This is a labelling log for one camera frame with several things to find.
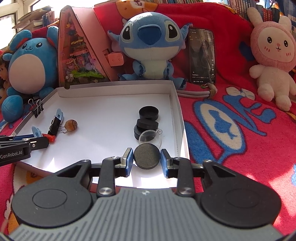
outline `black round cap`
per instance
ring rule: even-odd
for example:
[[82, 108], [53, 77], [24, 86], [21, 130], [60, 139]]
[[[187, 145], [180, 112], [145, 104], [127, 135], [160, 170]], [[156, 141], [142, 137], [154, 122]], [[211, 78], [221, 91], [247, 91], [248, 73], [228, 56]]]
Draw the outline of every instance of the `black round cap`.
[[221, 178], [201, 195], [203, 210], [214, 220], [240, 229], [273, 224], [281, 199], [271, 188], [253, 180]]
[[159, 149], [151, 143], [144, 143], [135, 149], [134, 160], [141, 169], [152, 169], [157, 166], [160, 160]]
[[148, 119], [138, 119], [137, 127], [142, 128], [144, 130], [157, 130], [158, 122]]
[[139, 110], [140, 119], [155, 121], [158, 119], [158, 109], [154, 106], [144, 106]]
[[144, 131], [146, 131], [146, 130], [145, 130], [145, 129], [142, 129], [142, 128], [139, 128], [139, 127], [137, 127], [137, 125], [135, 125], [135, 127], [133, 128], [133, 135], [135, 136], [135, 138], [136, 138], [137, 140], [139, 140], [140, 135], [141, 135]]

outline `plush toy nose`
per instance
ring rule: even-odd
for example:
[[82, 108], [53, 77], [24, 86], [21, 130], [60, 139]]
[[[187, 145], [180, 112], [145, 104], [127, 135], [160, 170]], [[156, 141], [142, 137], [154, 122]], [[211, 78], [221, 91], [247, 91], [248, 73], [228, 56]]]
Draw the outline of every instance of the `plush toy nose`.
[[153, 45], [161, 37], [161, 30], [158, 26], [146, 26], [138, 30], [138, 37], [145, 44]]

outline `round bead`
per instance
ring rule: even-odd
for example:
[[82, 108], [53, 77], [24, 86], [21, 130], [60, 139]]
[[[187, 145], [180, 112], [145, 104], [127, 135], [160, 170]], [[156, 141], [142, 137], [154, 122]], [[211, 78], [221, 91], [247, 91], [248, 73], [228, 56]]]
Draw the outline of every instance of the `round bead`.
[[77, 129], [77, 126], [78, 126], [78, 124], [75, 120], [68, 120], [68, 121], [66, 121], [64, 127], [67, 131], [74, 131]]

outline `blue hair clip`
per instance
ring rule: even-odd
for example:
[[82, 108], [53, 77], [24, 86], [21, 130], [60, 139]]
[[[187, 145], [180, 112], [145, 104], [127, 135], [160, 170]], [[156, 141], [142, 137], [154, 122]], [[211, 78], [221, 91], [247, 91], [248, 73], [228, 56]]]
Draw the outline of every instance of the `blue hair clip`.
[[42, 132], [36, 127], [36, 126], [32, 126], [32, 132], [34, 137], [42, 137]]
[[57, 109], [56, 117], [61, 120], [61, 123], [63, 122], [63, 120], [64, 120], [64, 114], [63, 114], [63, 112], [62, 112], [61, 109]]

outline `white cardboard box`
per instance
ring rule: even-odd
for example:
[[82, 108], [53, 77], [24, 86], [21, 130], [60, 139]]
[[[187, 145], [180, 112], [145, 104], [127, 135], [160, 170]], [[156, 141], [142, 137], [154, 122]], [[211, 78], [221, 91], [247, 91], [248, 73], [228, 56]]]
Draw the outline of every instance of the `white cardboard box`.
[[[162, 146], [170, 156], [189, 158], [189, 151], [179, 99], [172, 81], [120, 81], [57, 88], [43, 100], [44, 111], [35, 118], [31, 112], [16, 128], [14, 135], [32, 133], [32, 126], [47, 133], [57, 108], [64, 113], [65, 123], [78, 123], [73, 132], [58, 133], [48, 148], [31, 152], [31, 158], [18, 165], [41, 176], [59, 171], [79, 160], [100, 163], [106, 157], [122, 156], [128, 147], [139, 145], [133, 128], [139, 109], [152, 105], [159, 109]], [[118, 186], [139, 188], [175, 187], [176, 179], [166, 179], [161, 165], [143, 170], [135, 164], [128, 178], [115, 180]]]

